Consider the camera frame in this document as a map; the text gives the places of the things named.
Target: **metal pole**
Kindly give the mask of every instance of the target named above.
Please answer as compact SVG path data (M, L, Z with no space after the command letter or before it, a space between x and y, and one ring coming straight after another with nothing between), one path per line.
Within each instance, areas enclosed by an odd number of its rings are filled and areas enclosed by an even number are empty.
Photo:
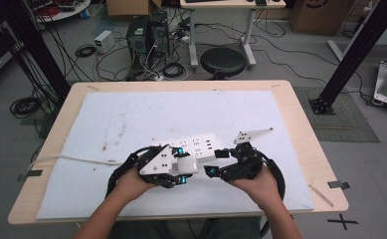
M22 0L0 0L0 12L4 14L6 22L44 73L45 78L59 97L59 105L61 105L71 87L45 44L41 33L36 29L28 9Z
M387 0L379 2L352 43L344 59L316 100L310 100L315 114L326 114L354 72L387 28Z

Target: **person's right hand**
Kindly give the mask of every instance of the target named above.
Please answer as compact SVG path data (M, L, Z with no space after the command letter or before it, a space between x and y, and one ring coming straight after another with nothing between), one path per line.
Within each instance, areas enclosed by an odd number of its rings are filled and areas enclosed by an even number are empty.
M277 182L266 166L262 167L254 179L237 179L228 183L249 194L252 200L264 211L282 202Z

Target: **stool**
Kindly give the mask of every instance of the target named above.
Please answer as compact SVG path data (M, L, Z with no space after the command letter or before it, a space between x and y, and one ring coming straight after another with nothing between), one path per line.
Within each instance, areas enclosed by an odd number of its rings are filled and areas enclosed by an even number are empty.
M213 48L200 58L200 65L214 77L212 80L225 80L245 70L246 60L243 55L230 48Z

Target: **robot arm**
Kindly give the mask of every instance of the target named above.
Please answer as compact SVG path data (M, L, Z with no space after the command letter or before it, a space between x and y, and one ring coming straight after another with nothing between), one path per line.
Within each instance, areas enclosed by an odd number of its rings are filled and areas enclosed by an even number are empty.
M179 175L169 174L172 171L172 159L177 158L179 163ZM194 156L184 152L182 147L150 146L139 149L132 153L127 160L118 167L108 180L105 197L109 196L118 179L133 167L139 171L139 176L148 183L153 183L165 188L185 184L187 177L197 172L197 162Z
M277 164L266 157L262 152L256 150L250 141L261 137L274 130L272 127L263 130L240 132L234 140L235 148L215 150L215 157L228 158L231 156L237 159L236 163L225 167L205 166L205 172L209 177L220 177L224 181L236 180L240 178L255 178L265 164L275 180L277 181L280 197L284 199L286 193L286 182L283 173Z

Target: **power strip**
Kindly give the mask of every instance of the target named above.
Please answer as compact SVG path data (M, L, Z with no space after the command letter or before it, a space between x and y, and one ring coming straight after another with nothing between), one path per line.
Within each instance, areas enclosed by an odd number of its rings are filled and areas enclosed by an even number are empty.
M167 140L159 142L158 144L182 147L185 152L190 153L190 155L195 155L198 163L217 159L214 150L221 148L221 144L217 141L213 133Z

